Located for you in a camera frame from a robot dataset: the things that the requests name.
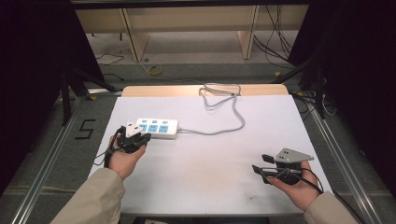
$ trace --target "metal frame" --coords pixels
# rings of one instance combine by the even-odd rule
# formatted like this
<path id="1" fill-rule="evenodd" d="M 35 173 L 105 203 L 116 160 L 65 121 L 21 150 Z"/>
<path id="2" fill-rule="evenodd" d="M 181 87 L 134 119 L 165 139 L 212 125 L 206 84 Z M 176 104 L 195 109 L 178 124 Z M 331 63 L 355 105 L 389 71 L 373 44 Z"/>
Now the metal frame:
<path id="1" fill-rule="evenodd" d="M 383 223 L 381 217 L 374 208 L 373 202 L 347 161 L 347 157 L 344 155 L 343 149 L 341 149 L 340 145 L 335 140 L 334 135 L 332 135 L 332 131 L 327 125 L 326 120 L 322 119 L 317 111 L 313 112 L 313 117 L 366 222 L 373 224 Z"/>
<path id="2" fill-rule="evenodd" d="M 12 219 L 12 223 L 26 223 L 28 217 L 30 216 L 35 203 L 40 195 L 40 191 L 44 187 L 49 175 L 50 171 L 52 170 L 53 165 L 58 158 L 59 153 L 64 146 L 64 142 L 66 141 L 67 136 L 70 133 L 71 128 L 75 122 L 75 118 L 78 114 L 79 109 L 82 107 L 84 103 L 84 97 L 78 97 L 74 104 L 74 113 L 70 120 L 64 125 L 59 132 L 58 136 L 55 139 L 55 142 L 52 145 L 52 148 L 49 151 L 49 155 L 47 156 L 46 160 L 44 161 L 43 165 L 41 166 L 40 171 L 38 172 L 35 181 L 33 182 L 32 186 L 29 188 L 29 191 L 26 193 L 23 201 L 21 202 L 20 206 L 17 209 L 17 212 Z"/>
<path id="3" fill-rule="evenodd" d="M 99 8 L 137 8 L 137 7 L 227 7 L 227 6 L 264 6 L 264 5 L 302 5 L 311 3 L 337 4 L 341 0 L 71 0 L 40 1 L 36 6 L 72 7 L 74 9 Z"/>

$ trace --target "aluminum rail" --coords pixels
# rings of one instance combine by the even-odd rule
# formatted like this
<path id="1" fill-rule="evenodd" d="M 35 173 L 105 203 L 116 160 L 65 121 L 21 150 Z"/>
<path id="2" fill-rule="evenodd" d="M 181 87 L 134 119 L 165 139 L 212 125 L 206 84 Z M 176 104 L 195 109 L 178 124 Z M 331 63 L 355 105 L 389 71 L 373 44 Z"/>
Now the aluminum rail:
<path id="1" fill-rule="evenodd" d="M 29 188 L 29 191 L 26 193 L 23 201 L 21 202 L 17 212 L 12 219 L 12 223 L 26 223 L 28 217 L 30 216 L 35 203 L 37 202 L 38 196 L 44 184 L 47 181 L 47 178 L 50 175 L 53 165 L 58 158 L 59 153 L 64 146 L 64 142 L 67 138 L 67 135 L 70 133 L 71 128 L 76 120 L 76 115 L 78 114 L 79 109 L 84 103 L 84 97 L 78 97 L 74 103 L 74 113 L 70 120 L 62 127 L 61 131 L 59 132 L 58 136 L 55 139 L 54 144 L 52 145 L 49 155 L 47 156 L 46 160 L 44 161 L 43 165 L 41 166 L 40 171 L 38 172 L 35 181 L 33 182 L 32 186 Z"/>
<path id="2" fill-rule="evenodd" d="M 354 196 L 356 203 L 358 204 L 364 216 L 364 219 L 366 220 L 367 223 L 373 223 L 373 224 L 383 223 L 381 217 L 375 211 L 373 202 L 368 196 L 366 190 L 359 181 L 355 172 L 352 170 L 347 160 L 347 157 L 343 153 L 343 150 L 335 140 L 334 135 L 332 134 L 332 131 L 327 125 L 326 120 L 321 119 L 320 115 L 316 110 L 313 112 L 313 117 L 330 149 L 330 152 L 332 153 L 332 156 L 335 159 L 335 162 L 338 165 L 338 168 L 341 171 L 341 174 L 343 175 L 347 185 L 349 186 L 349 189 L 351 190 L 352 195 Z"/>

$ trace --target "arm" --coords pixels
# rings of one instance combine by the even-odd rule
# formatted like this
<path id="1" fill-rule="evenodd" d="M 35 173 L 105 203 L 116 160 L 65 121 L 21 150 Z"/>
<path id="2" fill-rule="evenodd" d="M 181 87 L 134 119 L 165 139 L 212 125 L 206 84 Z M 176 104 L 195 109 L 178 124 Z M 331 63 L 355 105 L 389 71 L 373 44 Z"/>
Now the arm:
<path id="1" fill-rule="evenodd" d="M 124 192 L 122 179 L 116 172 L 99 169 L 51 223 L 118 223 Z"/>
<path id="2" fill-rule="evenodd" d="M 109 168 L 99 169 L 88 178 L 51 223 L 118 223 L 125 193 L 122 181 L 145 151 L 146 146 L 132 154 L 114 152 Z"/>
<path id="3" fill-rule="evenodd" d="M 301 162 L 301 167 L 311 170 L 307 161 Z M 318 185 L 318 181 L 309 171 L 303 170 L 303 178 Z M 330 194 L 318 191 L 303 181 L 295 185 L 288 185 L 276 178 L 268 178 L 275 187 L 284 191 L 291 201 L 301 210 L 305 211 L 304 218 L 308 223 L 357 223 L 345 207 Z"/>
<path id="4" fill-rule="evenodd" d="M 319 195 L 304 213 L 308 223 L 358 223 L 347 209 L 330 193 Z"/>

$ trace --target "wire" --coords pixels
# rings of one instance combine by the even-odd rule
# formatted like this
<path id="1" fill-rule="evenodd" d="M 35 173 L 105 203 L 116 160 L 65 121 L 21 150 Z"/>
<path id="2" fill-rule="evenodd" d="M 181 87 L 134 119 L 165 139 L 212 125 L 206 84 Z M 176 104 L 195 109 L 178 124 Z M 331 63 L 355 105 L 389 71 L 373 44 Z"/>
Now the wire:
<path id="1" fill-rule="evenodd" d="M 315 108 L 312 108 L 311 111 L 309 111 L 309 113 L 303 118 L 303 121 L 312 113 L 312 111 L 314 111 Z"/>
<path id="2" fill-rule="evenodd" d="M 163 77 L 153 77 L 153 76 L 150 74 L 149 70 L 145 67 L 145 65 L 143 65 L 141 62 L 139 62 L 139 64 L 142 65 L 143 69 L 145 69 L 145 71 L 146 71 L 146 74 L 147 74 L 148 77 L 151 78 L 151 79 L 165 80 L 165 81 L 174 81 L 174 82 L 190 81 L 190 82 L 195 82 L 195 83 L 198 83 L 198 84 L 201 84 L 201 85 L 205 85 L 204 82 L 197 81 L 197 80 L 194 80 L 194 79 L 171 79 L 171 78 L 163 78 Z"/>
<path id="3" fill-rule="evenodd" d="M 309 170 L 309 169 L 306 169 L 306 168 L 301 168 L 301 169 L 302 169 L 302 170 L 305 170 L 305 171 L 308 171 L 309 173 L 311 173 L 312 175 L 315 176 L 315 178 L 317 179 L 317 181 L 318 181 L 319 184 L 320 184 L 321 192 L 323 193 L 323 192 L 324 192 L 324 190 L 323 190 L 323 185 L 321 184 L 320 179 L 318 178 L 318 176 L 317 176 L 312 170 Z"/>
<path id="4" fill-rule="evenodd" d="M 298 178 L 299 180 L 304 181 L 306 184 L 308 184 L 309 186 L 311 186 L 312 188 L 317 190 L 319 194 L 323 193 L 323 186 L 322 186 L 318 176 L 315 175 L 315 173 L 312 172 L 311 170 L 308 170 L 308 169 L 305 169 L 305 168 L 301 168 L 301 170 L 309 171 L 312 175 L 314 175 L 314 177 L 317 179 L 317 181 L 320 184 L 320 188 L 317 185 L 315 185 L 314 183 L 312 183 L 311 181 L 303 178 L 302 176 L 299 176 L 299 175 L 295 174 L 290 168 L 261 167 L 260 168 L 261 173 L 262 173 L 262 175 L 264 175 L 264 177 L 266 177 L 266 175 L 262 172 L 263 169 L 274 169 L 274 170 L 277 170 L 277 171 L 281 171 L 281 172 L 278 172 L 277 175 L 274 176 L 274 178 L 278 178 L 278 177 L 280 177 L 282 175 L 292 175 L 292 176 Z"/>
<path id="5" fill-rule="evenodd" d="M 305 98 L 302 97 L 301 95 L 295 93 L 295 92 L 292 92 L 292 91 L 289 91 L 289 94 L 293 97 L 294 100 L 299 100 L 299 101 L 302 101 L 304 103 L 305 110 L 304 111 L 300 111 L 299 110 L 299 113 L 300 114 L 306 113 L 308 111 L 308 102 L 305 100 Z"/>
<path id="6" fill-rule="evenodd" d="M 274 26 L 274 31 L 272 32 L 271 37 L 272 37 L 272 35 L 273 35 L 274 32 L 277 33 L 277 35 L 279 36 L 280 45 L 281 45 L 281 47 L 282 47 L 282 49 L 283 49 L 283 52 L 285 53 L 286 57 L 289 57 L 289 54 L 290 54 L 290 50 L 289 50 L 290 44 L 289 44 L 289 42 L 286 40 L 285 36 L 283 35 L 283 32 L 281 31 L 281 13 L 282 13 L 282 7 L 281 7 L 280 5 L 277 5 L 277 7 L 276 7 L 276 21 L 274 21 L 273 16 L 271 15 L 271 12 L 270 12 L 270 10 L 269 10 L 269 8 L 268 8 L 268 5 L 265 6 L 265 8 L 267 9 L 268 15 L 269 15 L 269 17 L 270 17 L 270 19 L 271 19 L 271 23 L 272 23 L 273 26 Z"/>
<path id="7" fill-rule="evenodd" d="M 119 132 L 120 132 L 120 129 L 117 129 L 116 133 L 114 133 L 113 138 L 111 139 L 111 142 L 110 142 L 110 145 L 108 146 L 108 148 L 104 152 L 102 152 L 101 154 L 97 155 L 95 157 L 95 159 L 98 159 L 99 157 L 105 155 L 108 151 L 113 151 L 114 150 L 114 147 L 113 147 L 114 146 L 114 142 L 116 141 L 116 138 L 117 138 L 117 135 L 119 134 Z M 100 163 L 93 162 L 93 164 L 97 165 L 97 166 L 100 166 L 100 165 L 102 165 L 102 163 L 104 161 L 105 161 L 105 158 L 103 158 Z"/>
<path id="8" fill-rule="evenodd" d="M 255 40 L 254 43 L 257 45 L 257 47 L 259 47 L 259 49 L 261 49 L 261 50 L 264 51 L 264 52 L 265 52 L 266 50 L 269 50 L 269 51 L 271 51 L 272 53 L 266 52 L 267 54 L 269 54 L 269 55 L 271 55 L 271 56 L 274 56 L 274 57 L 278 57 L 278 58 L 280 58 L 280 59 L 282 59 L 282 60 L 284 60 L 284 61 L 287 61 L 286 58 L 284 58 L 284 57 L 281 56 L 280 54 L 276 53 L 273 49 L 268 48 L 268 46 L 264 45 L 264 44 L 259 40 L 259 38 L 258 38 L 257 36 L 254 35 L 253 37 L 254 37 L 254 40 Z M 259 42 L 260 45 L 263 46 L 265 49 L 262 49 L 262 48 L 260 47 L 260 45 L 259 45 L 256 41 Z"/>
<path id="9" fill-rule="evenodd" d="M 125 79 L 123 79 L 122 77 L 119 77 L 119 76 L 117 76 L 116 74 L 114 74 L 114 73 L 104 73 L 103 74 L 104 76 L 113 76 L 113 77 L 117 77 L 119 80 L 121 80 L 121 81 L 123 81 L 123 80 L 125 80 Z"/>
<path id="10" fill-rule="evenodd" d="M 332 189 L 332 192 L 334 193 L 334 195 L 335 195 L 339 200 L 341 200 L 341 201 L 343 202 L 343 204 L 349 209 L 349 211 L 351 211 L 351 212 L 358 218 L 358 220 L 359 220 L 361 223 L 363 223 L 363 224 L 365 223 L 364 220 L 363 220 L 363 218 L 361 218 L 361 216 L 359 216 L 359 214 L 356 212 L 356 210 L 353 209 L 352 206 L 351 206 L 349 203 L 347 203 L 347 201 L 346 201 L 343 197 L 341 197 L 340 194 L 337 193 L 337 191 L 335 191 L 334 189 Z"/>
<path id="11" fill-rule="evenodd" d="M 324 99 L 325 99 L 325 98 L 326 98 L 326 94 L 323 94 L 323 97 L 322 97 L 323 109 L 324 109 L 324 111 L 326 111 L 326 113 L 327 113 L 328 115 L 334 116 L 335 113 L 337 112 L 337 108 L 335 108 L 334 111 L 333 111 L 332 113 L 330 113 L 330 112 L 327 110 L 326 105 L 324 104 Z"/>
<path id="12" fill-rule="evenodd" d="M 234 129 L 221 130 L 221 131 L 217 131 L 217 132 L 213 132 L 213 133 L 205 133 L 205 132 L 200 132 L 200 131 L 196 131 L 196 130 L 190 130 L 190 129 L 182 129 L 182 128 L 180 128 L 180 129 L 177 130 L 179 133 L 198 133 L 198 134 L 202 134 L 202 135 L 216 135 L 216 134 L 220 134 L 220 133 L 235 132 L 235 131 L 241 130 L 241 129 L 245 126 L 245 119 L 241 116 L 241 114 L 240 114 L 240 113 L 238 112 L 238 110 L 236 109 L 236 99 L 237 99 L 237 97 L 240 96 L 240 94 L 241 94 L 241 87 L 240 87 L 239 85 L 237 85 L 237 84 L 221 84 L 221 83 L 204 83 L 204 82 L 197 81 L 197 80 L 194 80 L 194 79 L 170 79 L 170 78 L 162 78 L 162 77 L 153 77 L 153 76 L 150 74 L 149 70 L 148 70 L 141 62 L 139 62 L 139 63 L 140 63 L 140 65 L 142 65 L 142 67 L 145 69 L 146 74 L 147 74 L 150 78 L 152 78 L 152 79 L 168 80 L 168 81 L 175 81 L 175 82 L 180 82 L 180 81 L 191 81 L 191 82 L 195 82 L 195 83 L 199 83 L 199 84 L 201 84 L 201 85 L 204 85 L 202 88 L 200 88 L 200 89 L 198 90 L 198 92 L 199 92 L 199 95 L 202 96 L 202 97 L 204 98 L 205 106 L 206 106 L 208 109 L 213 109 L 213 107 L 215 107 L 215 106 L 217 106 L 217 105 L 220 105 L 220 104 L 223 104 L 223 103 L 225 103 L 225 102 L 227 102 L 227 101 L 233 99 L 233 104 L 232 104 L 233 113 L 236 115 L 236 117 L 237 117 L 237 118 L 239 119 L 239 121 L 241 122 L 241 124 L 240 124 L 239 127 L 234 128 Z M 216 90 L 216 89 L 213 89 L 213 88 L 210 88 L 210 87 L 209 87 L 209 86 L 214 86 L 214 85 L 215 85 L 215 86 L 235 86 L 235 87 L 238 87 L 238 92 L 233 92 L 233 91 L 220 91 L 220 90 Z M 219 102 L 217 102 L 217 103 L 215 103 L 215 104 L 213 104 L 213 105 L 210 105 L 210 104 L 207 102 L 205 95 L 202 94 L 203 91 L 210 91 L 210 92 L 219 93 L 219 94 L 230 94 L 231 96 L 228 97 L 228 98 L 226 98 L 226 99 L 223 99 L 223 100 L 221 100 L 221 101 L 219 101 Z"/>
<path id="13" fill-rule="evenodd" d="M 232 92 L 232 91 L 219 91 L 213 88 L 208 87 L 208 85 L 219 85 L 219 86 L 237 86 L 238 87 L 238 93 Z M 226 99 L 223 99 L 213 105 L 210 105 L 204 94 L 202 94 L 202 91 L 210 91 L 210 92 L 215 92 L 215 93 L 220 93 L 220 94 L 231 94 L 231 97 L 228 97 Z M 205 101 L 205 106 L 209 109 L 212 109 L 213 107 L 223 104 L 231 99 L 233 99 L 233 113 L 236 115 L 236 117 L 239 119 L 239 121 L 241 122 L 240 126 L 234 129 L 228 129 L 228 130 L 221 130 L 221 131 L 217 131 L 217 132 L 213 132 L 213 133 L 204 133 L 204 132 L 200 132 L 200 131 L 196 131 L 196 130 L 189 130 L 189 129 L 179 129 L 178 132 L 179 133 L 198 133 L 198 134 L 202 134 L 202 135 L 216 135 L 216 134 L 220 134 L 220 133 L 230 133 L 230 132 L 235 132 L 238 130 L 241 130 L 244 126 L 245 126 L 245 119 L 241 116 L 241 114 L 237 111 L 235 105 L 236 105 L 236 98 L 237 96 L 240 95 L 241 92 L 241 87 L 239 85 L 236 84 L 219 84 L 219 83 L 206 83 L 204 85 L 203 88 L 199 89 L 199 95 L 201 95 L 204 98 Z"/>
<path id="14" fill-rule="evenodd" d="M 117 62 L 121 61 L 122 59 L 124 59 L 124 56 L 122 56 L 122 55 L 115 55 L 115 54 L 112 54 L 112 53 L 103 54 L 102 56 L 100 56 L 100 57 L 98 57 L 98 58 L 96 58 L 96 59 L 101 59 L 101 58 L 105 57 L 106 55 L 110 55 L 110 56 L 113 56 L 113 57 L 118 57 L 118 58 L 120 58 L 120 59 L 118 59 L 118 60 L 116 60 L 116 61 L 114 61 L 114 62 L 112 62 L 112 63 L 100 63 L 100 64 L 102 64 L 102 65 L 111 65 L 111 64 L 113 64 L 113 63 L 117 63 Z"/>

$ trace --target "gray cable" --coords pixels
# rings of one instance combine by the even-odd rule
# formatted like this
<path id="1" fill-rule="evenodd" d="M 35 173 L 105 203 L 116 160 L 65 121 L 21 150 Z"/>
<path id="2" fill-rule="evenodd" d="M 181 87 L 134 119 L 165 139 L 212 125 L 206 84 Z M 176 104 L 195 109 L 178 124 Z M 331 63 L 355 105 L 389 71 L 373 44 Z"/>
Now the gray cable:
<path id="1" fill-rule="evenodd" d="M 216 135 L 216 134 L 220 134 L 220 133 L 231 133 L 231 132 L 235 132 L 235 131 L 241 130 L 243 127 L 245 127 L 245 119 L 241 116 L 241 114 L 239 114 L 239 112 L 236 110 L 236 107 L 235 107 L 235 105 L 236 105 L 236 99 L 237 99 L 238 96 L 241 95 L 241 86 L 239 86 L 239 85 L 237 85 L 237 84 L 203 83 L 203 82 L 201 82 L 201 81 L 197 81 L 197 80 L 194 80 L 194 79 L 176 80 L 176 79 L 170 79 L 170 78 L 152 77 L 152 76 L 149 74 L 149 71 L 147 70 L 147 68 L 145 67 L 145 65 L 143 65 L 141 62 L 139 62 L 139 63 L 140 63 L 140 65 L 142 65 L 142 67 L 145 69 L 146 74 L 147 74 L 150 78 L 152 78 L 152 79 L 168 80 L 168 81 L 175 81 L 175 82 L 180 82 L 180 81 L 192 81 L 192 82 L 197 82 L 197 83 L 199 83 L 199 84 L 204 85 L 202 88 L 200 88 L 200 89 L 198 90 L 198 92 L 199 92 L 199 95 L 202 96 L 202 97 L 204 98 L 205 106 L 206 106 L 209 110 L 210 110 L 210 109 L 213 109 L 213 108 L 214 108 L 215 106 L 217 106 L 217 105 L 223 104 L 223 103 L 225 103 L 225 102 L 227 102 L 227 101 L 233 99 L 233 113 L 236 115 L 236 117 L 237 117 L 237 118 L 239 119 L 239 121 L 241 122 L 241 125 L 240 125 L 239 127 L 234 128 L 234 129 L 228 129 L 228 130 L 217 131 L 217 132 L 213 132 L 213 133 L 204 133 L 204 132 L 200 132 L 200 131 L 196 131 L 196 130 L 189 130 L 189 129 L 182 129 L 182 128 L 179 128 L 179 129 L 177 130 L 178 133 L 198 133 L 198 134 L 202 134 L 202 135 Z M 235 87 L 238 87 L 238 92 L 235 93 L 235 92 L 233 92 L 233 91 L 220 91 L 220 90 L 216 90 L 216 89 L 213 89 L 213 88 L 208 87 L 208 86 L 213 86 L 213 85 L 216 85 L 216 86 L 235 86 Z M 228 98 L 226 98 L 226 99 L 223 99 L 223 100 L 221 100 L 221 101 L 219 101 L 219 102 L 217 102 L 217 103 L 215 103 L 215 104 L 213 104 L 213 105 L 210 105 L 210 104 L 207 102 L 205 95 L 202 94 L 202 91 L 210 91 L 210 92 L 214 92 L 214 93 L 218 93 L 218 94 L 230 94 L 231 96 L 228 97 Z"/>

